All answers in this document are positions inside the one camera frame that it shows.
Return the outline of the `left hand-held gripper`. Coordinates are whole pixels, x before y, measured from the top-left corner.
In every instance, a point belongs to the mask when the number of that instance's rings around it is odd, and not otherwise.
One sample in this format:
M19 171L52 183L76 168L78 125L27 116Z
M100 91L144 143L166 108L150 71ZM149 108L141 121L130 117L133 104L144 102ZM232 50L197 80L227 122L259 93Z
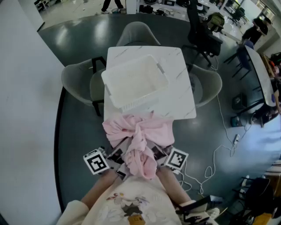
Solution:
M122 156L127 152L131 142L132 138L127 137L116 147L106 149L105 147L100 146L84 155L84 162L93 175L102 174L107 170L114 170L124 181L129 177L130 172Z

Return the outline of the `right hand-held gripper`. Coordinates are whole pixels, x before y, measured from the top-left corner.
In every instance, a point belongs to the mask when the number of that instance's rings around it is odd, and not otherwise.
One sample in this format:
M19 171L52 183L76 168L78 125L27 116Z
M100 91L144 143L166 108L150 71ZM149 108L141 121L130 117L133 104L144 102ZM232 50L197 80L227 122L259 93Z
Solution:
M173 171L181 171L188 158L188 153L178 150L172 145L162 147L148 140L147 147L156 157L157 167L169 167Z

